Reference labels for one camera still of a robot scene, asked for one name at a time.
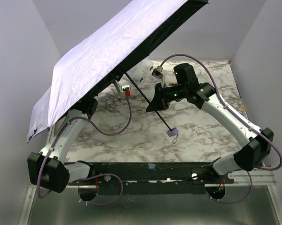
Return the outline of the lavender folding umbrella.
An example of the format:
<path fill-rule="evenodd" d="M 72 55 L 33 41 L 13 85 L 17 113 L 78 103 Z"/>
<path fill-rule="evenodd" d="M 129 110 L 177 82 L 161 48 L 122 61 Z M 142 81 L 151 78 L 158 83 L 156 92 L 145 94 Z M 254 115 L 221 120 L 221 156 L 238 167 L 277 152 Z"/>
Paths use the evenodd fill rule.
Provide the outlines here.
<path fill-rule="evenodd" d="M 34 105 L 27 140 L 55 124 L 104 78 L 123 75 L 207 4 L 205 0 L 134 0 L 69 50 Z"/>

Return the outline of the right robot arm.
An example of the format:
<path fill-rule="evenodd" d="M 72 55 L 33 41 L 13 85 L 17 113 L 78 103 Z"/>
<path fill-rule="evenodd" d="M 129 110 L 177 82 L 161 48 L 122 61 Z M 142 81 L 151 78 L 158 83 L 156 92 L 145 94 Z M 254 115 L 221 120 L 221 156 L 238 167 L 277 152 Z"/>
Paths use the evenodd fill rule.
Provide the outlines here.
<path fill-rule="evenodd" d="M 232 171 L 251 171 L 270 153 L 274 133 L 271 129 L 260 129 L 246 121 L 222 96 L 218 96 L 211 84 L 199 83 L 192 65 L 182 63 L 174 67 L 177 85 L 167 87 L 164 84 L 162 67 L 158 66 L 152 75 L 161 80 L 155 85 L 155 94 L 146 111 L 167 110 L 172 101 L 186 99 L 220 122 L 237 140 L 241 150 L 213 161 L 206 173 L 222 176 Z"/>

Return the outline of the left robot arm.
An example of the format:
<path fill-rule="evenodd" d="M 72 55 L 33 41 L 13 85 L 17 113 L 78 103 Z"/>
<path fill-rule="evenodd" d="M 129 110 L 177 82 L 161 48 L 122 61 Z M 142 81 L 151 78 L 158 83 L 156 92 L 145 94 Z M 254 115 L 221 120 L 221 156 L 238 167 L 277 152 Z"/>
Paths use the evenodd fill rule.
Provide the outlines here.
<path fill-rule="evenodd" d="M 66 156 L 79 132 L 95 113 L 98 101 L 92 99 L 79 103 L 78 109 L 71 109 L 57 134 L 40 150 L 32 152 L 28 159 L 31 184 L 61 193 L 68 183 L 85 179 L 91 173 L 90 164 L 78 161 L 65 165 Z"/>

